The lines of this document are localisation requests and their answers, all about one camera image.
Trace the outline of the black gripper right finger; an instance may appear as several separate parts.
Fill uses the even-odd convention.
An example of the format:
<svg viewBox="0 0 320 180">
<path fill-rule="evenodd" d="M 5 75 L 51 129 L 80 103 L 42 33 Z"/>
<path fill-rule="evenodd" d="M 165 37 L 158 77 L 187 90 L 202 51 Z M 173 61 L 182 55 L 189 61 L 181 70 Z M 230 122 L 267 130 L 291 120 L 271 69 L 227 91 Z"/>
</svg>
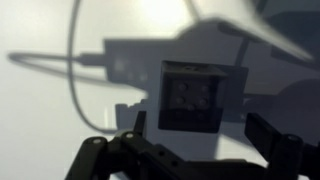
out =
<svg viewBox="0 0 320 180">
<path fill-rule="evenodd" d="M 282 134 L 257 113 L 248 113 L 244 134 L 260 155 L 269 161 Z"/>
</svg>

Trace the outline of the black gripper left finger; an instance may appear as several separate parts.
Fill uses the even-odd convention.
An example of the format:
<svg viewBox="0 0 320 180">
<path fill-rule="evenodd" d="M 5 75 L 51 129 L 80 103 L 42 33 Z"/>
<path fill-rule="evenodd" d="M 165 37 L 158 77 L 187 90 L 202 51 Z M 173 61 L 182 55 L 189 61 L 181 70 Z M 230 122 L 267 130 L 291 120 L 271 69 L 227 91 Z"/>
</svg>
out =
<svg viewBox="0 0 320 180">
<path fill-rule="evenodd" d="M 139 111 L 136 117 L 133 131 L 140 136 L 145 134 L 146 115 L 146 111 Z"/>
</svg>

